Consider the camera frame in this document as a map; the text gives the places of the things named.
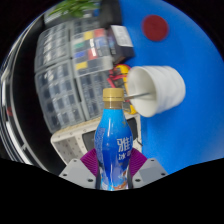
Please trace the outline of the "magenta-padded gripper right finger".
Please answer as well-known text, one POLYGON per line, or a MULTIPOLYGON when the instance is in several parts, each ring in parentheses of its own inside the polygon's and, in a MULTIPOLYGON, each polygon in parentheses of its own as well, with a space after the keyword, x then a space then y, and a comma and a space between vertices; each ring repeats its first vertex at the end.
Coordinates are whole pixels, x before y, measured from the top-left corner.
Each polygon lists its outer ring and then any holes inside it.
POLYGON ((128 188, 136 189, 157 181, 168 173, 155 158, 147 159, 137 149, 132 149, 128 168, 128 188))

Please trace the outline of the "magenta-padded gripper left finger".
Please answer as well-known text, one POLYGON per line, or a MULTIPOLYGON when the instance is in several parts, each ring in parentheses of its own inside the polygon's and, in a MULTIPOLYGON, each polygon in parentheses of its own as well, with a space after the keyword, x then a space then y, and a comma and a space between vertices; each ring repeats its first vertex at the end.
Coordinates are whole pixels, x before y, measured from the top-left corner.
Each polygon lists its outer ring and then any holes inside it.
POLYGON ((99 164, 96 150, 88 151, 80 159, 72 159, 60 177, 89 189, 99 188, 99 164))

